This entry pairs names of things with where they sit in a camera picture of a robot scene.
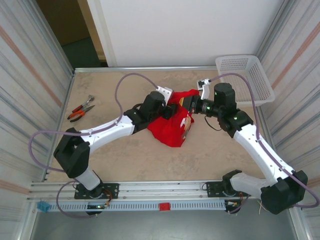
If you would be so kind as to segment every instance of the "blue clip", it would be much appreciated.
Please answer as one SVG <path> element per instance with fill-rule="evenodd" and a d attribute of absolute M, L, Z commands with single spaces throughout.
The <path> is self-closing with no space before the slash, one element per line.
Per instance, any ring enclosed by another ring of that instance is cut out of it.
<path fill-rule="evenodd" d="M 38 201 L 36 208 L 41 210 L 42 212 L 48 212 L 49 208 L 51 207 L 51 205 L 45 201 Z"/>

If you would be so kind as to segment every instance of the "white cable connector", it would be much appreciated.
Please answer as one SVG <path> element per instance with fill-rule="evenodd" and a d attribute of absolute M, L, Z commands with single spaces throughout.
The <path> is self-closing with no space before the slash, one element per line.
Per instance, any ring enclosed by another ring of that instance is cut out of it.
<path fill-rule="evenodd" d="M 206 78 L 204 80 L 199 80 L 196 82 L 196 85 L 198 87 L 199 91 L 202 91 L 201 99 L 208 99 L 210 95 L 210 89 L 209 85 L 211 84 L 211 81 L 209 78 Z"/>
<path fill-rule="evenodd" d="M 162 87 L 162 86 L 158 86 L 156 91 L 161 93 L 164 96 L 165 106 L 167 106 L 168 105 L 168 101 L 171 98 L 172 93 L 174 91 L 172 89 L 168 88 L 168 87 Z"/>

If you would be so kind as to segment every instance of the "orange stripe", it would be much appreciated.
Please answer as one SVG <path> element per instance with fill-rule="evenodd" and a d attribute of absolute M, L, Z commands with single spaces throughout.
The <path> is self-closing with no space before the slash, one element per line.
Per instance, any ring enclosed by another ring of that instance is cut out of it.
<path fill-rule="evenodd" d="M 297 59 L 305 52 L 305 50 L 309 47 L 309 45 L 312 43 L 312 41 L 316 38 L 316 36 L 318 35 L 319 32 L 320 32 L 320 22 L 315 26 L 315 28 L 312 30 L 312 32 L 309 34 L 309 36 L 304 40 L 303 44 L 298 49 L 298 51 L 296 52 L 294 57 L 287 64 L 287 66 L 282 70 L 280 75 L 276 78 L 276 80 L 272 84 L 273 89 L 276 88 L 276 86 L 284 78 L 284 76 L 287 74 L 287 72 L 290 70 L 290 68 L 293 66 L 293 64 L 297 61 Z"/>
<path fill-rule="evenodd" d="M 320 176 L 314 177 L 308 181 L 308 187 L 313 188 L 315 186 L 320 186 Z"/>
<path fill-rule="evenodd" d="M 25 195 L 28 195 L 30 192 L 29 189 L 27 189 L 23 186 L 19 186 L 19 185 L 16 185 L 11 182 L 4 181 L 4 180 L 0 180 L 0 189 L 5 189 L 5 190 L 11 191 L 11 192 L 25 194 Z"/>
<path fill-rule="evenodd" d="M 62 102 L 59 100 L 59 98 L 54 94 L 54 92 L 50 89 L 50 87 L 46 84 L 46 82 L 42 79 L 40 74 L 36 71 L 34 66 L 29 62 L 29 60 L 25 57 L 25 55 L 19 50 L 17 45 L 12 41 L 10 36 L 6 33 L 6 31 L 0 26 L 0 36 L 3 38 L 3 40 L 6 42 L 6 44 L 9 45 L 9 47 L 14 51 L 14 53 L 18 56 L 18 58 L 21 60 L 21 62 L 26 66 L 26 68 L 32 73 L 32 75 L 39 81 L 41 86 L 47 91 L 47 93 L 52 97 L 52 99 L 55 101 L 56 104 L 59 105 L 59 107 L 62 106 Z"/>

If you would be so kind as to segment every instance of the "white plastic basket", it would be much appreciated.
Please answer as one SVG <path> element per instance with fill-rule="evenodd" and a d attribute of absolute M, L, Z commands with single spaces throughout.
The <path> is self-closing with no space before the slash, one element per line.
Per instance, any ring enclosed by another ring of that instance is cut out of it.
<path fill-rule="evenodd" d="M 248 80 L 252 88 L 254 103 L 256 106 L 273 102 L 275 93 L 270 85 L 266 73 L 256 56 L 231 55 L 221 56 L 215 60 L 219 75 L 226 73 L 240 74 Z M 220 78 L 222 83 L 229 83 L 235 91 L 237 107 L 251 107 L 251 97 L 245 82 L 237 76 L 225 76 Z"/>

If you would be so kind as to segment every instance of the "doorway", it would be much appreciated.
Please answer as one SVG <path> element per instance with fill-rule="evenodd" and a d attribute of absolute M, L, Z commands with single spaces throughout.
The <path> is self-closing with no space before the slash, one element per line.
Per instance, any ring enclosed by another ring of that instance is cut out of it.
<path fill-rule="evenodd" d="M 36 0 L 36 2 L 73 69 L 108 66 L 107 61 L 101 56 L 98 57 L 96 45 L 99 38 L 92 36 L 94 23 L 86 0 Z M 88 21 L 92 21 L 89 22 L 91 31 L 88 29 Z"/>

